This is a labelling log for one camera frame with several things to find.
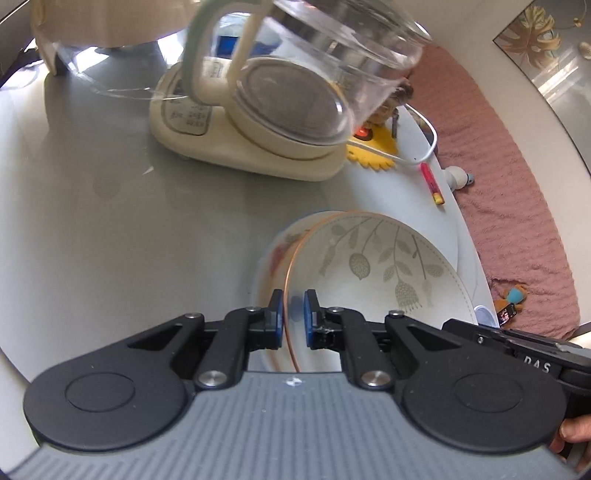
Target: red marker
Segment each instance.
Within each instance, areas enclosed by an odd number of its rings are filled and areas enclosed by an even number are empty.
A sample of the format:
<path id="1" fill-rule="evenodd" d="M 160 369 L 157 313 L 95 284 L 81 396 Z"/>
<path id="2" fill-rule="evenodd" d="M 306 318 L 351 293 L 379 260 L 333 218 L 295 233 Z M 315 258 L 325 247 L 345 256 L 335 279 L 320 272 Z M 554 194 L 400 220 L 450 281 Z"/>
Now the red marker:
<path id="1" fill-rule="evenodd" d="M 443 205 L 445 200 L 443 200 L 443 195 L 441 194 L 441 190 L 439 190 L 439 185 L 437 185 L 435 177 L 433 176 L 433 172 L 431 171 L 428 163 L 421 163 L 421 173 L 427 182 L 429 190 L 431 190 L 431 195 L 433 195 L 435 205 Z"/>

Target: white tabletop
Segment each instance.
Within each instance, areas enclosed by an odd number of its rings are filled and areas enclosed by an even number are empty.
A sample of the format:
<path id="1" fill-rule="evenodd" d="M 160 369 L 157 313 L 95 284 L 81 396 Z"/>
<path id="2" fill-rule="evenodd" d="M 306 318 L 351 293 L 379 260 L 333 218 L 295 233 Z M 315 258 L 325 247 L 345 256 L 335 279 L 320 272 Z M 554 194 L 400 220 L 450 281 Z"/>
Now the white tabletop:
<path id="1" fill-rule="evenodd" d="M 151 136 L 147 101 L 46 74 L 19 72 L 0 90 L 0 348 L 26 379 L 184 312 L 214 320 L 246 305 L 273 237 L 325 209 L 409 224 L 457 266 L 474 305 L 492 308 L 435 158 L 442 207 L 417 169 L 348 164 L 305 183 L 182 160 Z M 404 155 L 428 148 L 406 111 L 399 138 Z"/>

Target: cream kettle base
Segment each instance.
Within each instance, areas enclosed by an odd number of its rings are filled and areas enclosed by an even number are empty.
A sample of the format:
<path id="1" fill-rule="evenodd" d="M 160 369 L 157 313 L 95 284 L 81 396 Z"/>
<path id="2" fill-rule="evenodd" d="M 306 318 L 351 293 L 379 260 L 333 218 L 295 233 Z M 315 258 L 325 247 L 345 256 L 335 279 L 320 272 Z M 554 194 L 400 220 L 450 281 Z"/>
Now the cream kettle base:
<path id="1" fill-rule="evenodd" d="M 225 167 L 294 180 L 322 181 L 346 162 L 339 145 L 314 160 L 294 160 L 267 151 L 245 138 L 220 106 L 184 96 L 181 64 L 162 77 L 150 102 L 150 128 L 156 139 L 180 155 Z"/>

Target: human hand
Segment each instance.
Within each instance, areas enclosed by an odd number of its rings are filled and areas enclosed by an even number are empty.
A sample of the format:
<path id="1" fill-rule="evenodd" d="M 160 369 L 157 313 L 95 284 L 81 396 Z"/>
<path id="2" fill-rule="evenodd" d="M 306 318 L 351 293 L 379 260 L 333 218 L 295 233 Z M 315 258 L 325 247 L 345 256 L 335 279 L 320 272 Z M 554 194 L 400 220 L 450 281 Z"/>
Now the human hand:
<path id="1" fill-rule="evenodd" d="M 554 453 L 560 453 L 565 443 L 591 442 L 591 415 L 582 415 L 575 419 L 565 419 L 550 444 L 550 450 Z M 584 470 L 591 462 L 591 443 L 587 445 L 579 464 L 577 471 Z"/>

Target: pink towel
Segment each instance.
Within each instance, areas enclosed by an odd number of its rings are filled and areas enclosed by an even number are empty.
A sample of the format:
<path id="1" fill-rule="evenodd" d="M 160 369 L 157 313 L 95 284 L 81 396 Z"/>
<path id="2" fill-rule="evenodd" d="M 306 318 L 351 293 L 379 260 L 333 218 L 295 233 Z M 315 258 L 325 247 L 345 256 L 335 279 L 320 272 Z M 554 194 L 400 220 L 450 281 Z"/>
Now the pink towel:
<path id="1" fill-rule="evenodd" d="M 573 276 L 519 148 L 476 82 L 446 50 L 429 47 L 411 81 L 412 105 L 439 134 L 441 166 L 457 165 L 475 176 L 475 184 L 456 192 L 456 199 L 493 298 L 516 283 L 529 292 L 523 312 L 508 327 L 567 338 L 580 319 Z"/>

